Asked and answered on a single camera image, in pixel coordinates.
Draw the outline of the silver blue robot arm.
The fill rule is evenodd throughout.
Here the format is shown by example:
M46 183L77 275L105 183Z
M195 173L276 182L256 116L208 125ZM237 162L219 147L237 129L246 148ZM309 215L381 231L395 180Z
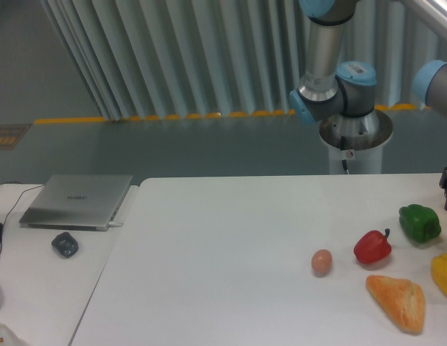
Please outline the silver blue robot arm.
M319 135L329 150L330 174L378 174L382 151L393 133L386 114L375 109L376 71L362 61L338 64L344 24L353 18L359 1L299 1L311 21L306 69L290 93L291 107L304 123L321 121ZM442 1L401 1L428 25L447 31ZM447 62L426 63L412 82L424 105L447 119Z

